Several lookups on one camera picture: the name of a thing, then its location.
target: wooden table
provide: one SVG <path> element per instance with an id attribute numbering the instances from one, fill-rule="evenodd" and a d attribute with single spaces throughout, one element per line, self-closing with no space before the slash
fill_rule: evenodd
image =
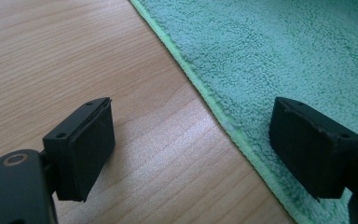
<path id="1" fill-rule="evenodd" d="M 60 223 L 293 222 L 129 1 L 0 1 L 0 157 L 103 96 L 114 155 Z"/>

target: round ring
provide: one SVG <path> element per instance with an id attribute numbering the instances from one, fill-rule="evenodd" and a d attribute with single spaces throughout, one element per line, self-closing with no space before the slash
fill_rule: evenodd
<path id="1" fill-rule="evenodd" d="M 13 166 L 22 163 L 28 159 L 28 154 L 26 153 L 17 153 L 12 156 L 7 157 L 4 160 L 5 166 Z"/>

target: black plastic part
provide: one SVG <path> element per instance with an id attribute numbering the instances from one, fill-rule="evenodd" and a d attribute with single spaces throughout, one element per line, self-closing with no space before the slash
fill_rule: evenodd
<path id="1" fill-rule="evenodd" d="M 111 100 L 85 103 L 43 138 L 49 161 L 57 165 L 60 200 L 86 201 L 115 147 Z"/>
<path id="2" fill-rule="evenodd" d="M 57 187 L 61 183 L 60 173 L 58 167 L 48 160 L 46 150 L 43 150 L 40 154 L 40 159 L 43 165 L 43 171 L 45 172 L 46 184 L 48 188 L 48 194 L 53 194 Z"/>
<path id="3" fill-rule="evenodd" d="M 340 198 L 345 166 L 358 158 L 358 134 L 301 102 L 275 99 L 269 140 L 314 198 Z"/>
<path id="4" fill-rule="evenodd" d="M 35 150 L 18 150 L 0 158 L 0 223 L 57 223 Z"/>

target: green towel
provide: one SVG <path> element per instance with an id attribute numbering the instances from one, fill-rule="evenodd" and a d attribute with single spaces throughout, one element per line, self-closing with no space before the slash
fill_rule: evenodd
<path id="1" fill-rule="evenodd" d="M 358 1 L 132 0 L 217 119 L 300 223 L 348 223 L 340 200 L 314 200 L 269 145 L 276 96 L 358 133 Z"/>

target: green terry cloth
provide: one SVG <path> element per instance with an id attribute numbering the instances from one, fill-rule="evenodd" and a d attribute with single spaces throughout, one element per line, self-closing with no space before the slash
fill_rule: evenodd
<path id="1" fill-rule="evenodd" d="M 269 145 L 276 96 L 358 133 L 358 1 L 132 0 L 221 125 L 300 223 L 348 223 L 311 196 Z"/>

